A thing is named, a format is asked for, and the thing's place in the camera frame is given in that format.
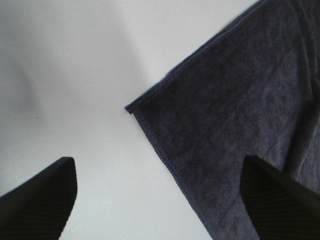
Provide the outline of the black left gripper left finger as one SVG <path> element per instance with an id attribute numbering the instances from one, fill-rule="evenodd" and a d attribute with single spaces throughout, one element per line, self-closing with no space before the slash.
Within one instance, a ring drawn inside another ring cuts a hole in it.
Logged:
<path id="1" fill-rule="evenodd" d="M 77 197 L 75 160 L 62 157 L 0 198 L 2 240 L 57 240 Z"/>

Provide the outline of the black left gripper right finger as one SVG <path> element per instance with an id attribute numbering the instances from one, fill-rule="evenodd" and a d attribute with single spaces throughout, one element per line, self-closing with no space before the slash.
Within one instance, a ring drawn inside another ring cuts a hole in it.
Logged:
<path id="1" fill-rule="evenodd" d="M 239 191 L 261 240 L 320 238 L 320 196 L 263 159 L 244 158 Z"/>

